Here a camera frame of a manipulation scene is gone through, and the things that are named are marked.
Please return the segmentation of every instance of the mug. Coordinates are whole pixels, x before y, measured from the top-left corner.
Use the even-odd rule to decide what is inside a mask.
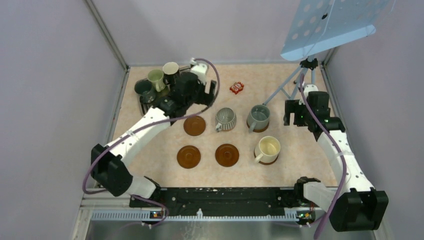
[[[180,76],[180,66],[176,62],[167,62],[162,67],[163,71],[163,80],[165,84],[169,84],[173,86],[175,84],[176,79]]]
[[[237,117],[236,113],[228,107],[224,107],[218,111],[215,116],[215,131],[230,131],[236,126]]]
[[[160,92],[166,87],[164,83],[164,71],[160,69],[151,70],[147,74],[147,80],[151,82],[156,92]]]
[[[139,80],[135,83],[134,91],[140,95],[140,102],[149,104],[156,98],[156,91],[148,80]]]
[[[247,116],[247,126],[249,127],[249,133],[262,133],[267,130],[270,125],[270,109],[265,105],[256,105]]]
[[[280,153],[281,145],[277,138],[264,136],[254,148],[254,162],[264,165],[273,164]]]

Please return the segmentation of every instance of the brown saucer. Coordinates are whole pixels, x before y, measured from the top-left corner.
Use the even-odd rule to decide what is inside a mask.
[[[272,161],[272,162],[261,162],[261,161],[259,161],[259,163],[262,164],[262,165],[271,165],[271,164],[273,164],[273,163],[275,163],[277,161],[277,159],[278,159],[279,156],[280,155],[278,154],[277,157],[275,158],[275,160]]]
[[[199,136],[206,129],[206,122],[201,116],[189,117],[184,121],[184,131],[190,136]]]
[[[215,159],[223,167],[231,167],[239,160],[239,150],[231,144],[222,144],[215,151]]]
[[[201,154],[195,146],[183,146],[176,154],[179,165],[185,169],[192,169],[200,162]]]
[[[250,129],[251,126],[249,126],[249,123],[248,123],[247,120],[246,120],[246,124],[247,124],[247,127]],[[265,130],[267,130],[269,126],[270,126],[270,122],[268,122],[268,124],[266,125],[266,127],[262,128],[262,129],[259,129],[259,130],[253,129],[253,132],[255,132],[255,133],[265,132]]]

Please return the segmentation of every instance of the wall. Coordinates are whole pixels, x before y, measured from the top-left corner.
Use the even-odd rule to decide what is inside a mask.
[[[397,1],[374,35],[341,46],[328,66],[357,160],[388,194],[395,239],[422,233],[423,8],[421,0]]]
[[[69,239],[123,69],[81,0],[0,2],[0,239]]]
[[[94,0],[127,64],[284,62],[300,0]]]

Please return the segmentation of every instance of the cable tie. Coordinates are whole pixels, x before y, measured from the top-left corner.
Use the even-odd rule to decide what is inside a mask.
[[[130,137],[133,137],[133,138],[135,138],[137,141],[139,141],[140,140],[140,138],[138,138],[137,137],[137,135],[132,131],[132,130],[127,130],[126,132],[125,132],[127,135],[129,135]]]
[[[351,151],[342,151],[342,152],[338,152],[338,153],[334,154],[334,157],[335,158],[338,158],[338,157],[340,157],[342,155],[343,156],[354,156],[354,153],[351,152]]]

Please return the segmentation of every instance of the table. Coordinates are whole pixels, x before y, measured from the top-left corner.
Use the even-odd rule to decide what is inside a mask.
[[[267,105],[271,111],[269,128],[261,133],[248,133],[246,119],[250,109],[262,104],[297,66],[291,63],[216,65],[221,89],[214,105],[201,115],[206,121],[205,131],[199,136],[190,136],[183,129],[184,121],[177,121],[136,155],[129,166],[130,173],[152,178],[161,187],[293,187],[302,176],[317,178],[328,187],[336,186],[330,164],[313,134],[306,127],[284,126],[286,96],[283,93],[279,93]],[[157,68],[161,66],[131,67],[114,138],[122,135],[142,117],[134,85]],[[325,91],[320,71],[315,72],[318,89]],[[216,80],[212,68],[207,76],[208,80]],[[236,95],[229,88],[238,81],[244,84],[244,89]],[[308,74],[305,82],[310,81]],[[291,92],[294,87],[294,84],[287,84],[285,90]],[[204,107],[193,105],[187,114]],[[224,107],[235,111],[237,124],[231,131],[217,133],[215,114]],[[274,136],[281,143],[279,158],[272,165],[253,162],[255,145],[264,136]],[[215,160],[215,151],[222,144],[232,144],[239,151],[239,160],[232,167],[223,167]],[[186,145],[197,147],[201,153],[200,163],[192,169],[182,168],[177,162],[177,152]]]

